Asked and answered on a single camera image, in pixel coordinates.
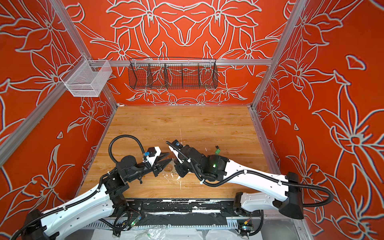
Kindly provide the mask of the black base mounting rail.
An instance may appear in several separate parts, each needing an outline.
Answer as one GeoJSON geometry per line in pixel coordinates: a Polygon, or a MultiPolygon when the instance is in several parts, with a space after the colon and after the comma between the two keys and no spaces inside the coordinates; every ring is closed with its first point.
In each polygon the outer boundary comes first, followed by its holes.
{"type": "Polygon", "coordinates": [[[106,229],[134,224],[132,229],[154,227],[237,229],[245,222],[258,227],[264,218],[260,210],[252,213],[235,206],[233,199],[127,199],[127,205],[104,217],[106,229]]]}

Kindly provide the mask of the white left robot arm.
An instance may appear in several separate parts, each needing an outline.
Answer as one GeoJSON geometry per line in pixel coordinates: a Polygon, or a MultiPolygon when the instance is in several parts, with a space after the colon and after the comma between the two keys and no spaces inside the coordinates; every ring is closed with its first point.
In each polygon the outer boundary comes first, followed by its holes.
{"type": "Polygon", "coordinates": [[[143,176],[157,176],[171,162],[169,153],[159,152],[142,163],[125,156],[99,183],[86,193],[51,210],[34,210],[26,217],[24,226],[14,235],[23,240],[61,240],[97,220],[120,214],[128,209],[123,193],[129,183],[143,176]]]}

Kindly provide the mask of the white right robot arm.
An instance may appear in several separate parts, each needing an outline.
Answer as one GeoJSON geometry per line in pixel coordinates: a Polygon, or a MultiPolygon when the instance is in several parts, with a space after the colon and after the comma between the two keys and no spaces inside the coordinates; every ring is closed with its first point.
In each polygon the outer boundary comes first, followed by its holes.
{"type": "Polygon", "coordinates": [[[237,193],[234,207],[246,212],[277,210],[291,219],[304,218],[302,191],[298,186],[299,176],[289,172],[286,175],[265,173],[245,167],[220,155],[208,155],[177,140],[167,142],[175,154],[175,168],[180,177],[193,173],[202,185],[218,188],[226,183],[241,185],[256,194],[237,193]]]}

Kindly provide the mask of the green key tag with key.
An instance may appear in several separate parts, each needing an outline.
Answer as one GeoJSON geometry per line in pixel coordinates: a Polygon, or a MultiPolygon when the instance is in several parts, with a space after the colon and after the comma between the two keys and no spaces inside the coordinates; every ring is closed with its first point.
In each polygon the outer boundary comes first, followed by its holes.
{"type": "Polygon", "coordinates": [[[216,146],[215,154],[216,154],[216,155],[219,155],[220,152],[221,152],[220,147],[219,147],[219,146],[216,146]]]}

